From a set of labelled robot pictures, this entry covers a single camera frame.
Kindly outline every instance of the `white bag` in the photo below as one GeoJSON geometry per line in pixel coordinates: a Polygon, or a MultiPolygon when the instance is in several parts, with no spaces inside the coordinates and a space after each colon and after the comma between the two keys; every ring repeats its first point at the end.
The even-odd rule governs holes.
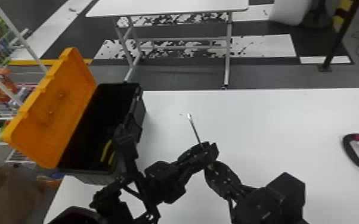
{"type": "Polygon", "coordinates": [[[296,26],[310,10],[312,0],[275,0],[269,19],[296,26]]]}

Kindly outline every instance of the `yellow toolbox lid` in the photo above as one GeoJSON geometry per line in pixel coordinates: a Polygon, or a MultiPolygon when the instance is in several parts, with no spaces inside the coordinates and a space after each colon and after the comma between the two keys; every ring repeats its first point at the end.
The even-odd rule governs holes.
{"type": "Polygon", "coordinates": [[[40,166],[56,168],[96,81],[76,48],[67,48],[1,134],[40,166]]]}

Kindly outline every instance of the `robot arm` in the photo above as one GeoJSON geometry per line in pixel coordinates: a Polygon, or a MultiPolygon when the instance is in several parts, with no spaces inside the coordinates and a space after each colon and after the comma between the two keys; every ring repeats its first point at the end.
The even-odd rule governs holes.
{"type": "Polygon", "coordinates": [[[228,201],[232,224],[304,224],[302,208],[305,204],[305,184],[283,173],[263,188],[242,185],[238,176],[224,163],[216,161],[216,144],[197,144],[180,155],[177,161],[158,161],[138,171],[136,147],[131,138],[120,139],[125,172],[116,181],[98,191],[91,208],[97,213],[71,207],[50,224],[156,224],[160,219],[157,205],[172,204],[182,197],[191,176],[205,171],[205,179],[220,197],[228,201]],[[134,182],[137,191],[129,188],[134,182]],[[133,218],[128,206],[120,200],[121,190],[141,200],[146,212],[133,218]]]}

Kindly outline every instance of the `white table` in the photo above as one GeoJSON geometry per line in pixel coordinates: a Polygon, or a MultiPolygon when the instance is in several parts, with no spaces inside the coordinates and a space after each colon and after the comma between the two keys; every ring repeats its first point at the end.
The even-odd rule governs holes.
{"type": "MultiPolygon", "coordinates": [[[[219,160],[246,185],[264,186],[282,172],[306,183],[310,224],[359,223],[359,168],[341,147],[359,132],[359,89],[145,92],[147,115],[138,145],[140,170],[173,161],[196,143],[191,113],[204,141],[216,142],[219,160]]],[[[66,177],[45,223],[71,205],[85,206],[101,186],[66,177]]],[[[187,193],[159,206],[159,224],[230,224],[227,203],[194,175],[187,193]]],[[[136,216],[141,203],[123,195],[136,216]]]]}
{"type": "Polygon", "coordinates": [[[114,28],[122,44],[123,50],[128,60],[129,70],[124,81],[129,81],[143,53],[141,42],[150,41],[152,46],[149,49],[187,49],[189,46],[156,46],[157,41],[209,41],[207,46],[198,46],[198,49],[226,49],[225,73],[222,88],[226,89],[230,78],[230,46],[233,29],[233,12],[245,11],[249,6],[248,0],[99,0],[89,12],[87,17],[111,17],[114,28]],[[227,13],[227,35],[225,38],[158,38],[158,39],[138,39],[131,16],[133,15],[165,15],[165,14],[189,14],[189,13],[227,13]],[[129,21],[129,29],[123,35],[117,25],[117,18],[126,17],[129,21]],[[129,35],[135,40],[138,49],[138,56],[132,60],[132,56],[125,44],[129,35]],[[225,40],[226,46],[213,46],[212,42],[225,40]]]}

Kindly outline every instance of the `toolbox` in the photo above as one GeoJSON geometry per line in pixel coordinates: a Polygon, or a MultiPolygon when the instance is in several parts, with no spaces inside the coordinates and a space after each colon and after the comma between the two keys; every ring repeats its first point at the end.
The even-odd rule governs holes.
{"type": "Polygon", "coordinates": [[[67,48],[4,129],[1,138],[47,169],[108,184],[117,167],[114,135],[139,142],[146,113],[137,83],[96,82],[76,48],[67,48]]]}

